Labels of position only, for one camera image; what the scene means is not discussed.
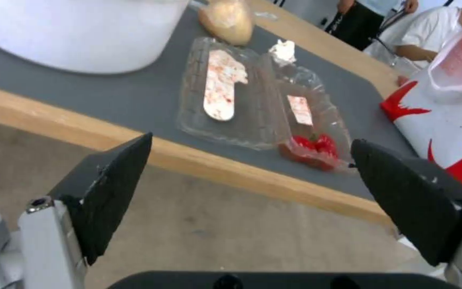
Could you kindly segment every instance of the white plastic bucket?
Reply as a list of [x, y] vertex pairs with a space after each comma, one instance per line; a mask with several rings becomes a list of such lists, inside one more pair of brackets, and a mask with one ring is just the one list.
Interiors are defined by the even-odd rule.
[[82, 73], [154, 62], [189, 0], [0, 0], [0, 48]]

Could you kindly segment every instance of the clear plastic container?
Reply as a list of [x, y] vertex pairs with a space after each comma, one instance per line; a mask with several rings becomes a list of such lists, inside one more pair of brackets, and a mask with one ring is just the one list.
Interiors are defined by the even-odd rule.
[[[330, 102], [330, 97], [324, 90], [321, 80], [314, 72], [304, 67], [293, 64], [282, 67], [273, 64], [273, 66], [286, 122], [291, 133], [290, 138], [279, 144], [280, 154], [292, 161], [305, 163], [324, 171], [355, 172], [355, 169], [350, 167], [353, 160], [350, 155], [349, 131], [338, 108]], [[307, 120], [297, 120], [297, 112], [292, 109], [288, 96], [306, 99], [311, 124]], [[337, 157], [321, 153], [312, 146], [301, 146], [293, 138], [294, 136], [302, 137], [315, 143], [323, 134], [334, 141]]]
[[[223, 50], [242, 63], [248, 84], [235, 84], [235, 113], [229, 121], [209, 117], [203, 108], [209, 52]], [[198, 38], [192, 45], [181, 86], [178, 127], [198, 137], [256, 150], [274, 148], [290, 137], [269, 55], [258, 55]]]

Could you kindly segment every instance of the gray floor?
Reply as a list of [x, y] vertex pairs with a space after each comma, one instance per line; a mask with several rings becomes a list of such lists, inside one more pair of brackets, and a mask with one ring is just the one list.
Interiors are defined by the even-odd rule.
[[[0, 126], [0, 212], [11, 228], [90, 150]], [[86, 278], [138, 271], [386, 271], [414, 252], [376, 225], [147, 167], [130, 209]]]

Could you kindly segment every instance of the black pants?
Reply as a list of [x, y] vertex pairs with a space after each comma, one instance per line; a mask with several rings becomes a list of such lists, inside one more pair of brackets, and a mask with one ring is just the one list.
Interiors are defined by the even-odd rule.
[[383, 16], [355, 2], [345, 15], [336, 13], [326, 32], [362, 51], [377, 35], [383, 20]]

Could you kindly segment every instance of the gray mat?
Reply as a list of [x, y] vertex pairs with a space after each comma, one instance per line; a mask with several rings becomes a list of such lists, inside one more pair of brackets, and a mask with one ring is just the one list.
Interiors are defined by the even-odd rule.
[[[187, 9], [160, 59], [145, 69], [124, 75], [66, 73], [0, 50], [0, 89], [134, 130], [151, 131], [158, 137], [199, 150], [372, 199], [357, 175], [320, 172], [283, 159], [277, 150], [258, 152], [220, 145], [178, 130], [175, 124], [178, 97], [188, 51], [194, 38], [205, 35], [198, 24], [196, 12]], [[275, 35], [257, 27], [249, 47], [262, 53], [276, 41]], [[351, 137], [366, 138], [403, 155], [413, 155], [398, 130], [379, 109], [381, 97], [372, 84], [300, 48], [296, 57], [299, 65], [315, 71], [322, 79], [332, 102], [339, 107]]]

